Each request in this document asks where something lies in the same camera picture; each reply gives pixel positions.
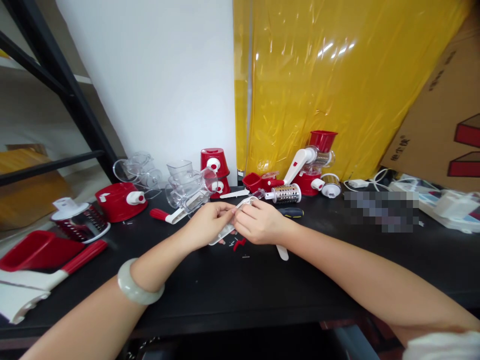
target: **red handle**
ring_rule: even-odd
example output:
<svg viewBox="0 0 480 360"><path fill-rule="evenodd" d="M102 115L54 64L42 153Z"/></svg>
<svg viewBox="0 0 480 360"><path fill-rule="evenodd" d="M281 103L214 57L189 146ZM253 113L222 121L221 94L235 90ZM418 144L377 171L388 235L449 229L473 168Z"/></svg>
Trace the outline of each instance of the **red handle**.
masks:
<svg viewBox="0 0 480 360"><path fill-rule="evenodd" d="M158 219L158 220L166 221L168 215L170 215L170 214L169 214L169 213L166 213L165 211L160 210L160 209L152 209L152 210L150 211L150 216L151 216L152 218Z"/></svg>
<svg viewBox="0 0 480 360"><path fill-rule="evenodd" d="M61 269L66 271L69 275L72 275L78 269L80 269L83 265L88 263L98 254L100 254L103 250L107 248L108 244L103 240L97 240L92 245L87 246L85 250L75 256L72 260L70 260L64 267Z"/></svg>

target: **hand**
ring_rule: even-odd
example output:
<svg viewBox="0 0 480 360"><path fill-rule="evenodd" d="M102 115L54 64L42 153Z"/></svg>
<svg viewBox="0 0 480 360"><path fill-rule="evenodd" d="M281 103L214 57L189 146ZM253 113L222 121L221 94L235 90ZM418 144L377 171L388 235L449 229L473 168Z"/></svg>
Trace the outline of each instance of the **hand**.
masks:
<svg viewBox="0 0 480 360"><path fill-rule="evenodd" d="M222 229L232 220L235 205L227 202L207 202L182 227L176 235L195 251L211 243Z"/></svg>
<svg viewBox="0 0 480 360"><path fill-rule="evenodd" d="M284 217L272 205L254 200L236 210L233 220L235 229L250 242L263 245L282 245L291 238L295 222Z"/></svg>

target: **yellow plastic sheet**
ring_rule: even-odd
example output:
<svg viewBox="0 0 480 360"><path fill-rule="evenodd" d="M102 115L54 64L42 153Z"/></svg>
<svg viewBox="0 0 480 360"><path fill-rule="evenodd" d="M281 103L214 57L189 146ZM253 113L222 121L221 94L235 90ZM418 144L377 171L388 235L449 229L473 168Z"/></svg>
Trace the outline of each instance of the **yellow plastic sheet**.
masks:
<svg viewBox="0 0 480 360"><path fill-rule="evenodd" d="M243 24L242 40L235 38L238 166L248 147L247 173L283 177L310 131L327 130L339 134L328 172L370 178L471 7L469 0L234 0L235 36Z"/></svg>

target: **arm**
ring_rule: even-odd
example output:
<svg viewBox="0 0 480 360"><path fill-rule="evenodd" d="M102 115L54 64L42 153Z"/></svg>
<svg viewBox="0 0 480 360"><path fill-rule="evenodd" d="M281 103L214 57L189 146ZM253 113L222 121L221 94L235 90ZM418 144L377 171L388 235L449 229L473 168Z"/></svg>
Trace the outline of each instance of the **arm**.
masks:
<svg viewBox="0 0 480 360"><path fill-rule="evenodd" d="M278 244L325 273L407 342L434 332L480 331L480 321L428 282L381 256L321 234L254 201L235 228L255 244Z"/></svg>
<svg viewBox="0 0 480 360"><path fill-rule="evenodd" d="M204 205L187 225L131 265L136 284L148 292L160 290L190 252L218 235L231 220L232 208L225 202ZM115 359L146 308L128 300L114 276L45 333L22 360Z"/></svg>

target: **black metal shelf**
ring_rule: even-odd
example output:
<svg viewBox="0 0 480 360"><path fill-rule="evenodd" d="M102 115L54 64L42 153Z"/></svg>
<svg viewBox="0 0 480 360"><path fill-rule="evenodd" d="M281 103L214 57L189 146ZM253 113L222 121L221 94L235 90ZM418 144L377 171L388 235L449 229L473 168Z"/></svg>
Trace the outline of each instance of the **black metal shelf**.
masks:
<svg viewBox="0 0 480 360"><path fill-rule="evenodd" d="M96 158L112 183L117 161L112 146L85 98L35 0L2 0L38 62L0 31L0 49L55 92L91 149L80 155L0 175L0 186Z"/></svg>

